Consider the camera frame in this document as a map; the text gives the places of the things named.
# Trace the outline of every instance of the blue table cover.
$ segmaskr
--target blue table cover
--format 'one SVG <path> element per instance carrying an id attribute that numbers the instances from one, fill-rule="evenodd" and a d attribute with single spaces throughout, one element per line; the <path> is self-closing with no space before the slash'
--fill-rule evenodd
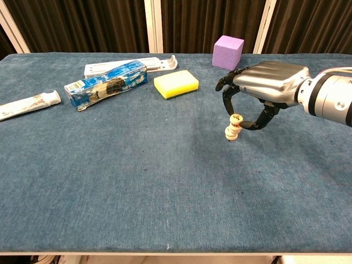
<path id="1" fill-rule="evenodd" d="M 211 54 L 176 54 L 199 90 L 143 86 L 77 112 L 63 86 L 89 63 L 170 54 L 33 53 L 0 61 L 0 104 L 57 90 L 62 103 L 0 122 L 0 251 L 352 252 L 352 129 L 281 110 L 228 142 Z M 343 54 L 244 54 L 312 76 Z M 256 119 L 262 104 L 233 98 Z"/>

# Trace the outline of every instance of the yellow sponge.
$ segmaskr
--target yellow sponge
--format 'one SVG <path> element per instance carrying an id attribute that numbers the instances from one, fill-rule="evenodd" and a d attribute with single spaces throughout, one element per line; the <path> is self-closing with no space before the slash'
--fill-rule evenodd
<path id="1" fill-rule="evenodd" d="M 154 78 L 154 85 L 165 99 L 198 89 L 198 80 L 187 70 Z"/>

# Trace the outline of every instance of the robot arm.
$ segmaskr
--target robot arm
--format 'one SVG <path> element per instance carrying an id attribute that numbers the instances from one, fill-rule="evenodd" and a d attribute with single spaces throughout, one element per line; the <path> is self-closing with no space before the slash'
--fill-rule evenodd
<path id="1" fill-rule="evenodd" d="M 243 121 L 242 128 L 259 130 L 278 114 L 280 109 L 301 104 L 306 113 L 352 126 L 352 78 L 331 75 L 331 71 L 352 72 L 352 68 L 335 68 L 312 79 L 305 66 L 282 62 L 262 62 L 231 71 L 216 86 L 223 91 L 227 112 L 234 113 L 231 97 L 238 92 L 254 96 L 264 104 L 257 121 Z"/>

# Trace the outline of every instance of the crushed juice carton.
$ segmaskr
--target crushed juice carton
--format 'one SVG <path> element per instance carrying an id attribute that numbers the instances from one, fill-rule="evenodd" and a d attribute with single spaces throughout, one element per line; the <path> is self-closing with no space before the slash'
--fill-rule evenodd
<path id="1" fill-rule="evenodd" d="M 106 97 L 121 94 L 148 82 L 147 67 L 139 60 L 123 64 L 102 75 L 65 85 L 65 93 L 77 111 Z"/>

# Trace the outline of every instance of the purple foam cube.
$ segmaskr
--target purple foam cube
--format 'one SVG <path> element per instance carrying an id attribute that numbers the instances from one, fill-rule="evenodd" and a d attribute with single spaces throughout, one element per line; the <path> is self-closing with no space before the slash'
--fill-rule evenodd
<path id="1" fill-rule="evenodd" d="M 222 36 L 214 45 L 213 66 L 234 70 L 240 61 L 244 40 Z"/>

